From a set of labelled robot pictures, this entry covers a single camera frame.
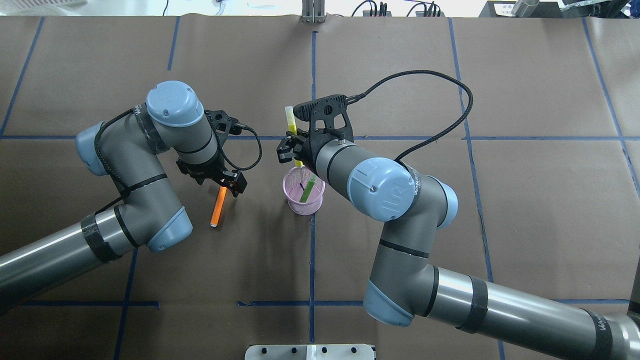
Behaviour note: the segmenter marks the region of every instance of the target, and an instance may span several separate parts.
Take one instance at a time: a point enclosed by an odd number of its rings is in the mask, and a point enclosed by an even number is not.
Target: robotic arm
[[[120,197],[64,230],[1,256],[0,313],[142,245],[158,252],[189,236],[191,222],[157,155],[174,148],[183,174],[198,184],[212,179],[237,197],[247,183],[240,170],[225,167],[222,145],[229,134],[244,129],[255,134],[224,111],[204,110],[187,84],[165,81],[148,93],[146,103],[80,133],[81,159],[93,174],[109,174]],[[110,208],[120,200],[124,203]]]
[[[400,74],[409,73],[451,80],[426,70]],[[640,321],[632,313],[602,316],[429,264],[436,230],[456,216],[456,194],[433,176],[353,143],[346,108],[384,81],[360,95],[332,95],[295,106],[295,116],[309,122],[309,130],[287,132],[277,149],[281,163],[302,161],[360,212],[385,222],[364,298],[366,311],[397,326],[409,326],[415,315],[428,316],[561,359],[640,359]],[[472,96],[464,84],[455,83],[469,94],[463,120]],[[336,129],[338,115],[345,126]],[[634,293],[640,299],[639,279]]]

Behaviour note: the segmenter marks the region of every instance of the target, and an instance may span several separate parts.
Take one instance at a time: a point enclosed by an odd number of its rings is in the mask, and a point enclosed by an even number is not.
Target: yellow marker
[[[211,215],[211,227],[218,226],[220,223],[220,214],[222,213],[222,204],[225,202],[225,195],[227,194],[227,188],[224,186],[218,190],[218,198],[216,199],[216,205],[213,207],[213,215]]]
[[[293,116],[293,106],[286,106],[284,108],[285,113],[287,114],[287,124],[289,125],[289,131],[297,134],[296,128],[296,117]],[[294,160],[297,167],[302,167],[302,161]]]

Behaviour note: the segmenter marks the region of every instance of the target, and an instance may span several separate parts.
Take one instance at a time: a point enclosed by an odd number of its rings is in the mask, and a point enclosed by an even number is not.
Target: metal bracket
[[[324,0],[302,0],[302,22],[324,22]]]
[[[375,360],[376,347],[366,344],[253,345],[244,360]]]

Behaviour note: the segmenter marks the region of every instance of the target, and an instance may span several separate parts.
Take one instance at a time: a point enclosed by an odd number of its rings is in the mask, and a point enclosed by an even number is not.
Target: orange marker
[[[213,207],[213,215],[211,215],[211,227],[218,226],[220,222],[220,213],[222,213],[222,204],[225,202],[225,195],[227,194],[227,188],[224,186],[218,190],[218,198],[216,199],[216,205]]]

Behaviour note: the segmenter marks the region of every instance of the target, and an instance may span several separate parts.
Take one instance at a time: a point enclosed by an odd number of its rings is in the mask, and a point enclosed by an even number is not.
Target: metal base
[[[244,353],[244,360],[375,360],[375,345],[313,344],[313,345],[253,345]]]

